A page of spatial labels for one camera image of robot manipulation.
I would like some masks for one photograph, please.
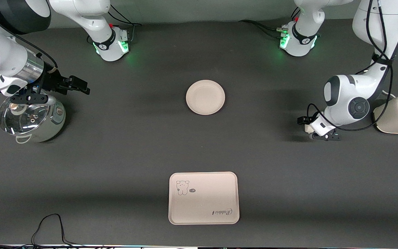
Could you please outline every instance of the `round plate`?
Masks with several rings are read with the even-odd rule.
[[[225,102],[225,92],[216,82],[201,80],[188,88],[188,107],[197,114],[210,115],[216,113]]]

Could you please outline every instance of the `pot handle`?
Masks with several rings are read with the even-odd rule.
[[[28,134],[28,135],[25,135],[25,136],[16,136],[16,143],[25,144],[28,141],[30,141],[30,138],[32,138],[32,134]]]

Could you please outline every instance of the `gray wall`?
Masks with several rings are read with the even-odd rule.
[[[289,16],[295,8],[292,0],[111,0],[123,15],[133,22],[171,23],[197,21],[270,20]],[[342,6],[324,8],[328,19],[353,18],[359,0]],[[51,26],[77,27],[73,21],[57,13]]]

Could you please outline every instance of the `white plate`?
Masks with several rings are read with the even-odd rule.
[[[169,186],[171,224],[218,225],[239,220],[237,176],[232,172],[175,173]]]
[[[225,92],[216,82],[201,80],[188,88],[188,107],[197,114],[210,115],[222,108],[225,102]]]

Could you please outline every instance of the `brand logo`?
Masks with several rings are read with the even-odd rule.
[[[230,215],[233,213],[233,210],[231,208],[228,208],[227,210],[215,210],[212,215]]]

